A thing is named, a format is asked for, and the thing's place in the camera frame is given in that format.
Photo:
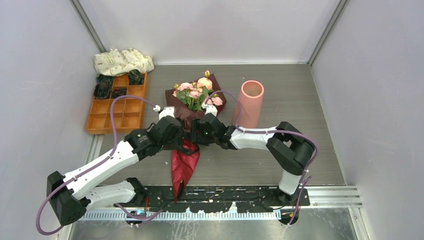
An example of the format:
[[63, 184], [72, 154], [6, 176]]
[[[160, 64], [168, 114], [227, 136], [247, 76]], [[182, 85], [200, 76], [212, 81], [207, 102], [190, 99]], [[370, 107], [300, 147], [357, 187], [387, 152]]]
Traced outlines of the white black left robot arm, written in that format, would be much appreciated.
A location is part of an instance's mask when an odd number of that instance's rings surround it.
[[135, 177], [113, 184], [99, 184], [120, 170], [159, 153], [175, 149], [182, 126], [172, 116], [161, 118], [149, 128], [131, 131], [117, 145], [92, 162], [64, 175], [58, 171], [47, 178], [47, 195], [59, 223], [72, 224], [87, 211], [115, 204], [144, 206], [147, 193]]

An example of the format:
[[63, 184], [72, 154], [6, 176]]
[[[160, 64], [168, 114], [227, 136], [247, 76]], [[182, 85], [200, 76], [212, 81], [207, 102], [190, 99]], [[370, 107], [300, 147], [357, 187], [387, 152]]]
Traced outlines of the pink flower bouquet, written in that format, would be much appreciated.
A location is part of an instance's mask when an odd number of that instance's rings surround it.
[[206, 70], [204, 76], [194, 81], [177, 83], [167, 92], [168, 105], [182, 106], [191, 112], [201, 112], [205, 105], [213, 105], [222, 109], [226, 103], [220, 86], [210, 71]]

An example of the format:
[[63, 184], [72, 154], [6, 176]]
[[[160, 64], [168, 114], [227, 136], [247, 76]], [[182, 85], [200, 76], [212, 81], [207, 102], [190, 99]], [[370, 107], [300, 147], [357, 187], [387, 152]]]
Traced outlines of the black ribbon gold lettering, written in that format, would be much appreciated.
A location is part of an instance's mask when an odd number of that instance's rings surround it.
[[176, 151], [191, 156], [199, 152], [200, 148], [197, 143], [193, 143], [188, 138], [181, 138], [177, 141], [175, 149]]

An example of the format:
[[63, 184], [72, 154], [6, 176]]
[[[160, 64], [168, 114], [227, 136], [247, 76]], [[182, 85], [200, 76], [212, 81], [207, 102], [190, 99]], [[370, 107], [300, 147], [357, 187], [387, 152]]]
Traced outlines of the maroon and red wrapping paper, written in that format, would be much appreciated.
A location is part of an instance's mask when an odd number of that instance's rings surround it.
[[[171, 89], [165, 91], [165, 99], [166, 99], [167, 105], [168, 105], [167, 92], [170, 90]], [[183, 130], [182, 138], [187, 138], [191, 140], [192, 121], [203, 117], [205, 115], [205, 110], [202, 110], [200, 112], [192, 112], [188, 110], [188, 108], [183, 107], [181, 105], [178, 105], [178, 106], [168, 105], [168, 106], [175, 108], [174, 115], [177, 119], [181, 121], [182, 130]], [[222, 107], [222, 109], [217, 109], [217, 112], [220, 113], [223, 110], [224, 106]], [[196, 165], [199, 161], [199, 158], [200, 158], [200, 151], [193, 155], [186, 155], [181, 152], [178, 152], [177, 150], [171, 151], [171, 180], [172, 180], [173, 198], [175, 202], [179, 200], [190, 178], [192, 177], [194, 170], [196, 168]]]

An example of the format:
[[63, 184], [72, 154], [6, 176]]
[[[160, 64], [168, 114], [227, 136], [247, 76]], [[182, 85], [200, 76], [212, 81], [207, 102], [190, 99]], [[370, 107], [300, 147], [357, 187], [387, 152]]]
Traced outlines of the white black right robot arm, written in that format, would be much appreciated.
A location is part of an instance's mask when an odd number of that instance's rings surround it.
[[211, 113], [192, 122], [189, 139], [196, 144], [217, 144], [224, 150], [256, 149], [269, 152], [282, 167], [276, 196], [291, 205], [300, 195], [300, 184], [317, 156], [313, 141], [292, 124], [282, 121], [271, 128], [245, 128], [224, 125]]

